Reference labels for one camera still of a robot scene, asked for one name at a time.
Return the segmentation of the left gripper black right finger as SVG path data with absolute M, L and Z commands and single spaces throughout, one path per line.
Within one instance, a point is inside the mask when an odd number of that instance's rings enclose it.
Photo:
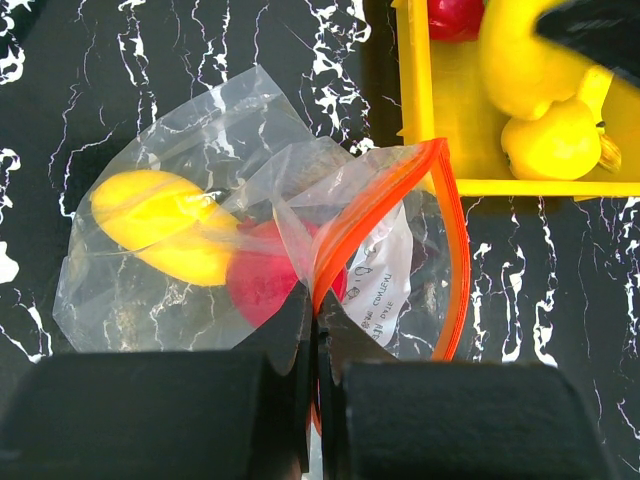
M 401 361 L 334 294 L 317 315 L 327 479 L 613 479 L 579 391 L 543 364 Z

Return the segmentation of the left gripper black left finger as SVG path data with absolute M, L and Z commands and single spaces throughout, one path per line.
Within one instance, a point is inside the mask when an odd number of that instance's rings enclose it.
M 5 479 L 299 479 L 309 469 L 312 306 L 296 285 L 229 350 L 67 354 L 1 420 Z

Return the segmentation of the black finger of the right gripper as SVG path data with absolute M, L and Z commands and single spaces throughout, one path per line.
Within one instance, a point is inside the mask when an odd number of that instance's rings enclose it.
M 535 32 L 639 86 L 638 1 L 566 1 L 543 10 Z

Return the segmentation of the yellow banana bunch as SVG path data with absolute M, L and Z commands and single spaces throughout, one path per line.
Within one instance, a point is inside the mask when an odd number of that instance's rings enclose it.
M 576 97 L 604 128 L 602 106 L 613 74 L 535 33 L 538 18 L 560 1 L 489 1 L 478 38 L 479 69 L 489 100 L 521 120 L 540 119 L 555 102 Z

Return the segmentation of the red apple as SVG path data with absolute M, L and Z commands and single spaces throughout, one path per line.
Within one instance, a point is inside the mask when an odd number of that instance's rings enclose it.
M 233 306 L 253 328 L 269 321 L 299 282 L 275 221 L 245 220 L 243 245 L 231 256 L 226 287 Z

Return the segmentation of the clear zip bag orange zipper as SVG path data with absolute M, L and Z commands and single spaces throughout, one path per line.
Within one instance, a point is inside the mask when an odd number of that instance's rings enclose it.
M 83 353 L 225 350 L 300 293 L 383 354 L 449 361 L 467 242 L 446 139 L 353 154 L 254 66 L 106 165 L 73 214 L 52 315 Z

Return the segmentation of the yellow mango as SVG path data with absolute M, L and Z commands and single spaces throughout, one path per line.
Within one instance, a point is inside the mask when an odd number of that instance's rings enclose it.
M 226 283 L 239 221 L 188 179 L 117 173 L 91 193 L 90 206 L 107 236 L 156 270 L 196 286 Z

